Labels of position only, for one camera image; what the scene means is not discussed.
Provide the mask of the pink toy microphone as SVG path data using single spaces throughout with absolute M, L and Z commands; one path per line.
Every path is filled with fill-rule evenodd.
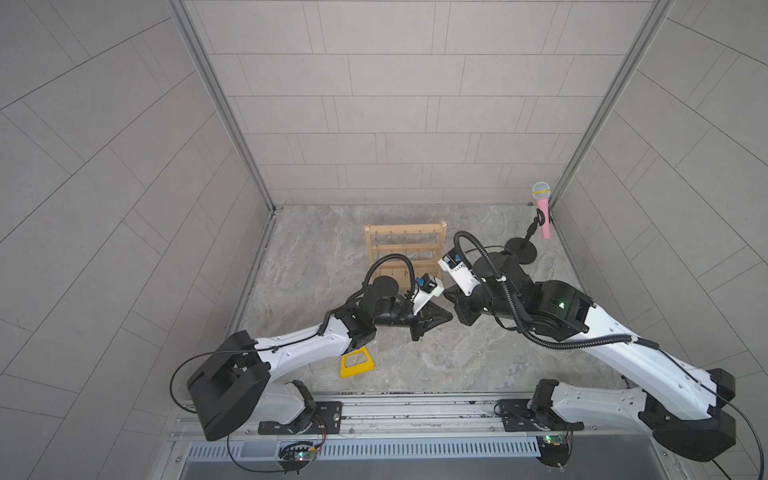
M 547 182 L 537 182 L 532 187 L 532 195 L 536 204 L 536 219 L 542 234 L 542 238 L 549 239 L 551 236 L 549 219 L 549 199 L 551 195 L 551 187 Z

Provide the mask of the yellow triangular plastic frame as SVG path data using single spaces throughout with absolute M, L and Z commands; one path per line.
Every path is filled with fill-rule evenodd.
M 375 369 L 375 362 L 366 347 L 354 350 L 341 357 L 340 377 L 350 378 Z

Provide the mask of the right green circuit board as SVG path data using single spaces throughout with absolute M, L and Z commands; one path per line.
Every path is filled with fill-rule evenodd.
M 572 442 L 568 434 L 544 435 L 536 438 L 539 457 L 537 460 L 551 468 L 563 469 L 572 454 Z

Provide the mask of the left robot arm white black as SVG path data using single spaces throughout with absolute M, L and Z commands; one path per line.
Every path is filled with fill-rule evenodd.
M 405 255 L 387 254 L 318 325 L 263 338 L 241 330 L 215 351 L 201 354 L 202 364 L 186 381 L 192 402 L 188 410 L 208 441 L 221 440 L 249 421 L 274 424 L 289 434 L 326 433 L 332 414 L 323 412 L 303 382 L 284 383 L 282 377 L 362 349 L 380 326 L 406 328 L 412 340 L 420 340 L 452 318 L 435 302 L 443 292 L 440 279 L 417 276 Z

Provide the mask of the wooden jewelry display stand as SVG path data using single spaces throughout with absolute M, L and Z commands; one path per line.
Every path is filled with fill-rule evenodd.
M 438 261 L 443 255 L 447 236 L 445 221 L 435 224 L 364 226 L 369 264 L 383 256 L 399 253 L 407 256 L 418 277 L 429 274 L 441 278 Z

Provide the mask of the left green circuit board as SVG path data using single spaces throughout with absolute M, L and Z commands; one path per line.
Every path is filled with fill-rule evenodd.
M 310 441 L 299 441 L 286 445 L 278 452 L 278 465 L 285 473 L 299 472 L 318 457 L 319 447 L 319 444 Z

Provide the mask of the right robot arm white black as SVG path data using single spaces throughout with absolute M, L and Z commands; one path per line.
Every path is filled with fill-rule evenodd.
M 620 323 L 592 298 L 558 280 L 535 282 L 513 254 L 491 253 L 471 233 L 453 236 L 440 260 L 454 280 L 445 296 L 459 320 L 490 315 L 499 325 L 553 351 L 584 351 L 633 382 L 609 390 L 542 379 L 523 407 L 501 414 L 544 433 L 568 435 L 586 426 L 612 426 L 651 436 L 672 453 L 701 463 L 732 448 L 747 416 L 732 401 L 735 378 L 687 364 Z

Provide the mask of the aluminium mounting rail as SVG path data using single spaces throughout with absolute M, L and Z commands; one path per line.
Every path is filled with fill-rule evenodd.
M 336 437 L 452 436 L 506 432 L 532 435 L 582 430 L 650 434 L 642 417 L 649 406 L 640 388 L 579 388 L 543 380 L 534 392 L 312 394 L 300 382 L 267 388 L 256 410 L 223 434 L 209 435 L 186 413 L 174 440 L 225 440 L 247 436 Z

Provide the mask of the green circuit board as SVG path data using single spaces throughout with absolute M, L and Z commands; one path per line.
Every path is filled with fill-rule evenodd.
M 551 468 L 563 469 L 572 454 L 572 442 L 568 434 L 544 435 L 536 438 L 539 457 L 537 460 Z
M 299 472 L 318 457 L 319 447 L 319 444 L 310 441 L 299 441 L 286 445 L 278 452 L 278 465 L 285 473 Z

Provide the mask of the black microphone stand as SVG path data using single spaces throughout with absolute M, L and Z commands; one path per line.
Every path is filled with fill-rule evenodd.
M 527 228 L 526 235 L 524 237 L 511 238 L 505 243 L 504 249 L 514 254 L 520 265 L 528 265 L 536 260 L 538 252 L 535 245 L 531 242 L 531 238 L 538 228 L 544 224 L 544 220 L 544 213 L 540 209 L 536 209 L 536 214 Z

